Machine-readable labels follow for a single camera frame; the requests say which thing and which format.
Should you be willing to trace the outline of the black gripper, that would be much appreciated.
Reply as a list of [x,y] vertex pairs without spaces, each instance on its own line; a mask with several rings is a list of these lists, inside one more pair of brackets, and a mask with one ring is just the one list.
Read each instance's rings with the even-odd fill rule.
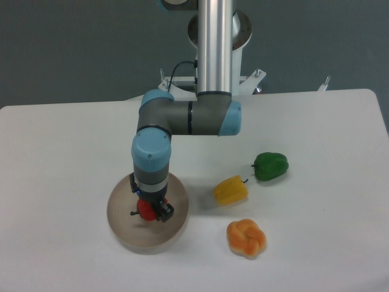
[[131,173],[129,181],[132,193],[135,193],[140,199],[151,203],[157,221],[166,222],[173,216],[174,207],[165,199],[167,178],[158,184],[148,185],[140,182],[134,173]]

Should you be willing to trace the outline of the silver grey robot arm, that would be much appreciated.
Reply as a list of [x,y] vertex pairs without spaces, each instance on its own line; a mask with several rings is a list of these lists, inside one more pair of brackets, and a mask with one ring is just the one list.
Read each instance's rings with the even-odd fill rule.
[[142,97],[131,155],[131,190],[165,222],[174,207],[165,201],[173,135],[234,136],[241,105],[232,100],[233,1],[198,1],[197,99],[176,101],[154,89]]

